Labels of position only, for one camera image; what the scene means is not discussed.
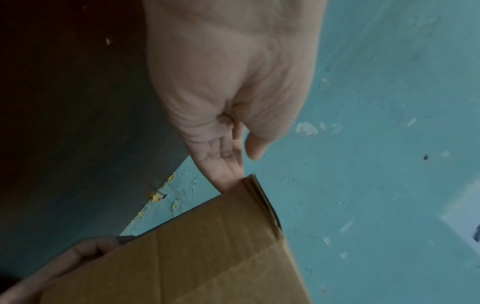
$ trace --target teal surface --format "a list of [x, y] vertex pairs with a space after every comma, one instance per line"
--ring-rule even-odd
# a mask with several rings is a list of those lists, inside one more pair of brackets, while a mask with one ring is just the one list
[[[480, 256], [443, 220], [480, 168], [479, 11], [474, 0], [330, 2], [303, 111], [245, 164], [315, 303], [480, 301]], [[217, 195], [190, 158], [161, 191], [124, 234]]]

